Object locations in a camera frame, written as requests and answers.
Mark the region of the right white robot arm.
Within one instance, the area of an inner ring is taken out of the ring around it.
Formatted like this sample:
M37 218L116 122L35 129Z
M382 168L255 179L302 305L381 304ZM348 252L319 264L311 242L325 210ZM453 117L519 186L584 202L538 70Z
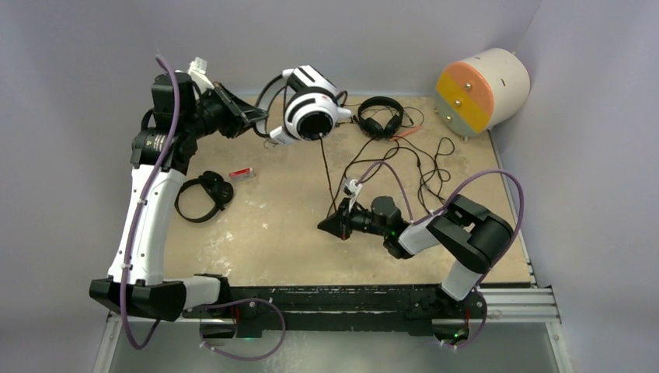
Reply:
M467 295L516 238L507 221L461 194L446 210L418 225L403 218L390 196L376 197L369 208L345 197L317 229L341 240L349 239L355 231L380 236L396 259L406 260L425 249L444 247L455 258L436 296L438 310L447 316L466 307Z

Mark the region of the white and black headphones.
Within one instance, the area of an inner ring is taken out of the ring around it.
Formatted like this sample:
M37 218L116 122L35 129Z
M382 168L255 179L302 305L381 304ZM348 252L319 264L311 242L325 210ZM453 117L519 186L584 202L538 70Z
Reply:
M258 136L275 144L321 140L340 120L352 116L351 110L340 103L344 92L308 64L285 69L270 80L257 97L256 108L268 114L274 99L287 88L295 93L285 103L282 125L268 131L267 118L264 117L253 128Z

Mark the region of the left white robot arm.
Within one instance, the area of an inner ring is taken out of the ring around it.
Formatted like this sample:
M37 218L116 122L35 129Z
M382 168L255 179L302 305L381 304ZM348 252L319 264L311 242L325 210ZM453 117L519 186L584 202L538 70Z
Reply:
M221 318L232 307L221 275L165 279L169 223L198 140L215 132L236 138L268 113L186 72L158 75L151 94L153 106L131 145L131 199L120 245L107 275L91 282L89 295L123 316L174 321L201 306Z

